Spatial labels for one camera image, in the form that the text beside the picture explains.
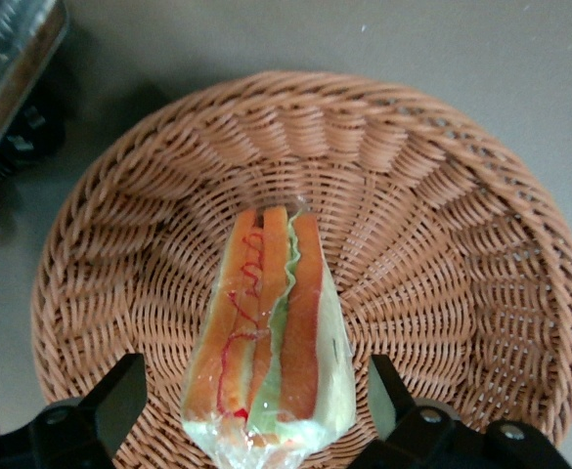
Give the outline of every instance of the red sauce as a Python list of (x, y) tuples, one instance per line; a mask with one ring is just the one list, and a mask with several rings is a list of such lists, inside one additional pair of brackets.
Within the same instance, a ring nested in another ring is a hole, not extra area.
[[(262, 270), (263, 270), (263, 264), (264, 264), (264, 252), (263, 252), (263, 243), (264, 243), (264, 236), (260, 233), (253, 233), (253, 234), (249, 234), (248, 236), (245, 236), (242, 239), (242, 242), (244, 244), (246, 244), (246, 246), (248, 246), (248, 249), (252, 252), (256, 252), (257, 253), (257, 259), (256, 260), (251, 260), (246, 262), (242, 268), (241, 268), (241, 272), (242, 275), (245, 277), (248, 277), (252, 280), (252, 286), (245, 290), (242, 294), (243, 295), (249, 295), (252, 296), (254, 298), (259, 298), (259, 290), (260, 290), (260, 275)], [(248, 411), (245, 408), (239, 408), (238, 410), (231, 412), (230, 410), (227, 410), (224, 407), (223, 404), (223, 381), (225, 379), (225, 369), (227, 369), (227, 358), (229, 355), (229, 350), (231, 349), (231, 345), (235, 340), (241, 339), (241, 340), (252, 340), (252, 341), (256, 341), (260, 335), (258, 331), (257, 331), (257, 325), (258, 325), (258, 321), (255, 320), (254, 318), (252, 318), (247, 311), (245, 311), (242, 307), (241, 307), (241, 302), (239, 301), (238, 298), (238, 292), (236, 291), (230, 291), (227, 293), (227, 298), (229, 298), (229, 300), (232, 302), (232, 304), (234, 305), (234, 307), (236, 308), (236, 311), (240, 314), (240, 316), (242, 318), (244, 318), (245, 320), (248, 320), (249, 322), (251, 322), (253, 324), (253, 328), (254, 330), (251, 330), (249, 332), (234, 332), (232, 333), (229, 338), (227, 339), (227, 343), (225, 344), (225, 347), (223, 348), (223, 351), (221, 353), (221, 357), (220, 357), (220, 362), (221, 362), (221, 366), (222, 366), (222, 372), (220, 377), (218, 378), (218, 391), (217, 391), (217, 396), (216, 396), (216, 407), (219, 413), (221, 413), (222, 415), (233, 415), (235, 417), (241, 417), (244, 419), (244, 421), (247, 420), (248, 418)]]

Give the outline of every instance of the screw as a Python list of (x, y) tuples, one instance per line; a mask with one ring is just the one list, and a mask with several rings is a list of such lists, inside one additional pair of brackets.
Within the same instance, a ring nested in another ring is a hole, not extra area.
[(424, 408), (420, 411), (420, 416), (427, 423), (440, 423), (442, 416), (433, 408)]
[(522, 433), (522, 430), (510, 423), (506, 423), (501, 426), (501, 431), (510, 440), (524, 440), (524, 433)]
[(46, 422), (47, 425), (55, 425), (57, 423), (62, 422), (67, 416), (68, 416), (68, 409), (57, 408), (47, 413), (44, 417), (44, 421)]

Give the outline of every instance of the wicker basket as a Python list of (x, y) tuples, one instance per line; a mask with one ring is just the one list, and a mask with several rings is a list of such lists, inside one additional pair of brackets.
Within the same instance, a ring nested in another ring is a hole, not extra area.
[(87, 171), (33, 290), (46, 399), (82, 395), (125, 353), (149, 403), (118, 467), (202, 467), (180, 382), (221, 250), (249, 206), (303, 201), (355, 346), (358, 420), (307, 466), (346, 465), (375, 431), (367, 361), (483, 429), (520, 419), (561, 442), (572, 419), (572, 238), (518, 157), (403, 86), (269, 72), (145, 118)]

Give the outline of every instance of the wrapped sandwich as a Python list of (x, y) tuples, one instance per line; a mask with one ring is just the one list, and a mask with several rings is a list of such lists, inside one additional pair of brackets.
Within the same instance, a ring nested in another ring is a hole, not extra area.
[(355, 422), (342, 313), (313, 214), (241, 213), (186, 373), (182, 424), (219, 467), (296, 467)]

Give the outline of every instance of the black object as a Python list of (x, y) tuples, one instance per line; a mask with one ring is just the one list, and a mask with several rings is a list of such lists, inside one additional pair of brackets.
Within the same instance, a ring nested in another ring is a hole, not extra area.
[(439, 407), (417, 405), (386, 356), (371, 357), (369, 377), (371, 414), (385, 441), (372, 441), (350, 469), (571, 469), (531, 425), (499, 420), (482, 435)]
[(65, 139), (60, 107), (43, 88), (34, 88), (0, 141), (0, 182), (44, 161)]
[(144, 357), (125, 355), (79, 405), (43, 410), (0, 437), (1, 469), (112, 469), (147, 403)]

